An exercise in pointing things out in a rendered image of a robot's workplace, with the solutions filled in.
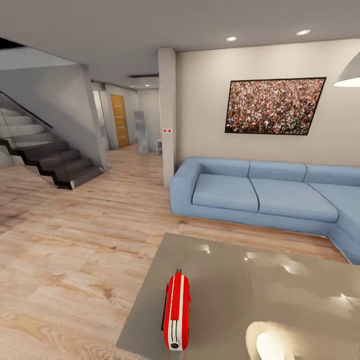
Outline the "radio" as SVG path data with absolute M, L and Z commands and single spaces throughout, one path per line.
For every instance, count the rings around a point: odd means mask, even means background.
M 190 285 L 181 270 L 166 286 L 167 297 L 163 309 L 161 330 L 171 351 L 183 351 L 189 342 Z

